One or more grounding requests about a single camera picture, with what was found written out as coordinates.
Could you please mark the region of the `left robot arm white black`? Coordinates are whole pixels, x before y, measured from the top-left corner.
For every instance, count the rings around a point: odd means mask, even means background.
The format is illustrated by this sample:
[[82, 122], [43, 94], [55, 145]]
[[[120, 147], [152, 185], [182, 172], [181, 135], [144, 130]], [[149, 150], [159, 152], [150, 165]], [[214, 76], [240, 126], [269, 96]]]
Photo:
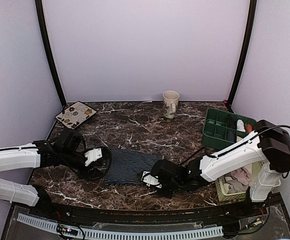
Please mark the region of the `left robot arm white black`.
[[[0, 173], [18, 169], [42, 169], [65, 166], [80, 179], [94, 181], [103, 178], [112, 162], [112, 154], [106, 147], [84, 148], [81, 143], [56, 140], [34, 141], [25, 145], [0, 148]], [[55, 206], [47, 191], [39, 185], [25, 185], [0, 178], [0, 200], [20, 203], [36, 210], [45, 218], [52, 218]]]

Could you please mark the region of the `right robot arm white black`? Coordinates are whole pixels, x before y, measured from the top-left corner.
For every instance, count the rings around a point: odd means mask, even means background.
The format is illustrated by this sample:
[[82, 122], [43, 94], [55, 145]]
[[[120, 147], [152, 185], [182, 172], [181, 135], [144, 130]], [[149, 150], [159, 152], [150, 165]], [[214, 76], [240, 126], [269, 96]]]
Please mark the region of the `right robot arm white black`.
[[290, 172], [290, 134], [288, 125], [274, 125], [267, 120], [242, 140], [212, 154], [192, 159], [186, 166], [163, 159], [142, 174], [142, 182], [156, 187], [163, 197], [175, 191], [195, 191], [218, 178], [247, 165], [263, 162], [255, 180], [248, 187], [249, 199], [240, 205], [240, 213], [251, 217], [260, 208], [282, 174]]

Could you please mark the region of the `navy striped boxer underwear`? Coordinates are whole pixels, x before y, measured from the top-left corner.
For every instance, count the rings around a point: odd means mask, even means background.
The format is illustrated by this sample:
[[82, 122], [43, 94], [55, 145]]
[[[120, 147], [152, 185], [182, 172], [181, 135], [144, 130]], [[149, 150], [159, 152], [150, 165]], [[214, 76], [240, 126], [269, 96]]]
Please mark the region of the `navy striped boxer underwear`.
[[155, 163], [163, 159], [162, 155], [117, 147], [108, 149], [111, 163], [104, 177], [104, 184], [108, 186], [141, 186], [143, 173], [150, 172]]

